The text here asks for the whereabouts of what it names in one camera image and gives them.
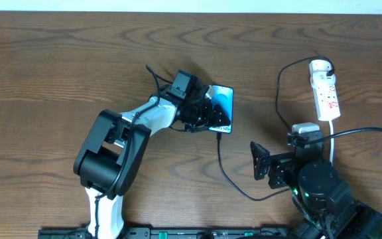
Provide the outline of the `blue smartphone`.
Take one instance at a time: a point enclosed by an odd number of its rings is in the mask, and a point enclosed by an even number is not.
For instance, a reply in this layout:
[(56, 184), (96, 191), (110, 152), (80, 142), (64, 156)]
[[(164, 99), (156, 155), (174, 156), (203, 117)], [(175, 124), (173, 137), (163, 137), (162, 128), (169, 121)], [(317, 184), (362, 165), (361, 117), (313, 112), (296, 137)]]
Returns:
[(230, 118), (231, 124), (223, 127), (210, 127), (209, 130), (219, 133), (231, 133), (233, 121), (233, 88), (220, 85), (211, 85), (209, 89), (210, 88), (216, 91), (214, 97), (211, 99), (213, 105), (220, 104), (222, 106), (225, 113)]

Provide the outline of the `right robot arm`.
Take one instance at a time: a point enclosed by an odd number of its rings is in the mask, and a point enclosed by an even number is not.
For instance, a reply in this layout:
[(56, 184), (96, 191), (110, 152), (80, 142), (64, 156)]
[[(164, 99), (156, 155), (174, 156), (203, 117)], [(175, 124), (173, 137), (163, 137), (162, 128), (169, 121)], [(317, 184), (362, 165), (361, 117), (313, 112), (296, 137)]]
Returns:
[(288, 187), (304, 220), (287, 238), (382, 238), (382, 214), (357, 200), (349, 184), (323, 156), (321, 131), (288, 134), (293, 152), (271, 154), (250, 143), (254, 178), (271, 189)]

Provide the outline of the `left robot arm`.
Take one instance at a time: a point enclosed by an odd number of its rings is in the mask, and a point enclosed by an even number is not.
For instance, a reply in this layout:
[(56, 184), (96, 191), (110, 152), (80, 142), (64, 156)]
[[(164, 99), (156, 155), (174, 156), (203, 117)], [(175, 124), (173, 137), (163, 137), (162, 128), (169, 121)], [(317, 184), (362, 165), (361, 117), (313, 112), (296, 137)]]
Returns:
[(160, 85), (148, 102), (129, 112), (101, 111), (74, 162), (90, 200), (89, 238), (117, 238), (123, 231), (123, 196), (131, 187), (149, 139), (180, 121), (183, 131), (231, 133), (233, 88), (206, 85), (193, 74), (178, 71)]

